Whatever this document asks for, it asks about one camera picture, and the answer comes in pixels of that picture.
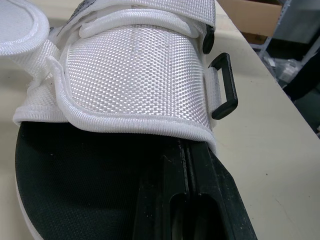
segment textured black insole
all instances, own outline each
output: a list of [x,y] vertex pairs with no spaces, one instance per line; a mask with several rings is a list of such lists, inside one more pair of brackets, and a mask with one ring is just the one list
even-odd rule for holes
[[170,139],[23,122],[15,169],[33,226],[44,240],[132,239],[140,175]]

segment white table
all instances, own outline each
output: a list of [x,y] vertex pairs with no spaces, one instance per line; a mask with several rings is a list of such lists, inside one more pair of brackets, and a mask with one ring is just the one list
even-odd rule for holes
[[[33,0],[53,24],[80,0]],[[214,129],[219,159],[235,179],[259,240],[320,239],[320,141],[249,44],[216,5],[209,60],[231,56],[238,108]],[[0,238],[32,240],[15,189],[15,108],[30,79],[0,60]]]

